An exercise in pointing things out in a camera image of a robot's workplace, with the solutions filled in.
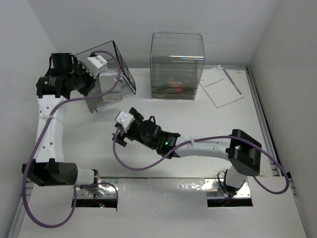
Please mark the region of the clear plastic drawer cabinet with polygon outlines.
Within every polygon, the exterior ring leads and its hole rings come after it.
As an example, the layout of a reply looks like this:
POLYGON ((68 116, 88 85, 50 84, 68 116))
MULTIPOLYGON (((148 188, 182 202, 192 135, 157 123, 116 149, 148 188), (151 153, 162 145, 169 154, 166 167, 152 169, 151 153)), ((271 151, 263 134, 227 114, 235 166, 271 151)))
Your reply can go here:
POLYGON ((194 100, 204 66, 201 33, 154 32, 150 52, 152 98, 194 100))

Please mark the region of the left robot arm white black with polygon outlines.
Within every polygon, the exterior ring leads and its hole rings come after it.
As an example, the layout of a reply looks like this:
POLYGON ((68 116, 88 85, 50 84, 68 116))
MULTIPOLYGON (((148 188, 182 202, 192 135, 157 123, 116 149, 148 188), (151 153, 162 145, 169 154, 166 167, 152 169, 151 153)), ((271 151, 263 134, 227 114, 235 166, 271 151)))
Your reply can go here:
POLYGON ((65 103, 72 91, 87 95, 93 78, 71 53, 53 53, 47 73, 36 84, 39 119, 35 152, 23 173, 38 186, 93 184, 96 171, 66 163, 62 150, 65 103))

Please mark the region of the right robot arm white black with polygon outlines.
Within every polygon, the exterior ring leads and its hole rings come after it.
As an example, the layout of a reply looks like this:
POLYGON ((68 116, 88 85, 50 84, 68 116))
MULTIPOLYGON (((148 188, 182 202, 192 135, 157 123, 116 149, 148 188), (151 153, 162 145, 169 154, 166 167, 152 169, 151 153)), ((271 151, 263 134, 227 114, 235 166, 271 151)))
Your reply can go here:
POLYGON ((144 119, 135 108, 127 113, 120 111, 115 127, 114 145, 126 146, 127 138, 155 150, 162 159, 201 156, 229 161, 231 167, 219 184, 228 196, 236 195, 247 177, 260 174, 262 145, 240 129, 234 129, 229 136, 194 139, 162 130, 153 116, 144 119))

